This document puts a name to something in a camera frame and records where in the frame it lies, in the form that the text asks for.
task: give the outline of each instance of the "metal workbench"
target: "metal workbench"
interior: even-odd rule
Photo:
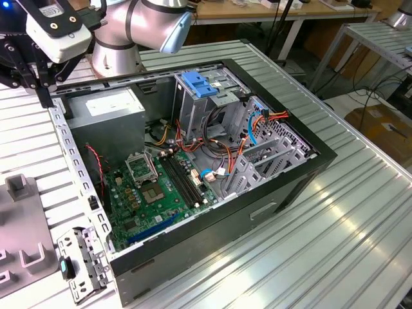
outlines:
[[[353,53],[356,47],[361,44],[387,60],[386,64],[383,65],[380,72],[377,74],[378,79],[373,83],[372,87],[379,82],[382,75],[385,75],[385,72],[387,72],[391,63],[398,66],[401,70],[407,68],[405,70],[406,73],[412,73],[412,57],[405,53],[405,47],[412,46],[412,29],[399,31],[382,22],[344,24],[338,31],[335,39],[332,41],[328,51],[324,54],[321,63],[319,63],[316,69],[314,78],[309,87],[311,91],[314,90],[324,69],[345,35],[353,38],[354,41],[348,48],[348,52],[343,55],[336,70],[342,68],[349,59],[351,53]]]
[[[128,308],[394,308],[412,286],[411,176],[252,45],[142,53],[146,68],[235,59],[339,156],[277,217]],[[82,62],[73,79],[93,78]],[[34,176],[55,241],[87,225],[47,111],[23,89],[0,91],[0,179]],[[59,272],[0,308],[71,308]],[[86,308],[120,308],[113,283]]]

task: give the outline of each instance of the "red wire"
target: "red wire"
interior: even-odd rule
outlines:
[[[102,163],[100,162],[100,157],[97,154],[96,150],[94,150],[91,146],[89,145],[85,145],[84,147],[86,147],[87,149],[89,149],[96,157],[97,160],[97,164],[98,164],[98,171],[100,173],[100,184],[102,187],[102,196],[104,196],[104,186],[103,186],[103,170],[102,170]]]

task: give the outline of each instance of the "ram slot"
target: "ram slot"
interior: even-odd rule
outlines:
[[[165,158],[160,160],[160,163],[188,207],[191,208],[196,203],[201,203],[199,192],[188,177],[186,177],[185,171],[174,158]]]

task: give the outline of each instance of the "side panel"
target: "side panel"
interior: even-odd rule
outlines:
[[[142,297],[148,291],[172,279],[287,208],[315,175],[317,173],[310,173],[295,179],[116,277],[122,305],[125,306]]]

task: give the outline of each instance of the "blue drive bracket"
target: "blue drive bracket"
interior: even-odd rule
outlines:
[[[213,88],[198,72],[182,73],[182,79],[196,93],[198,98],[209,97],[217,94],[219,91]]]

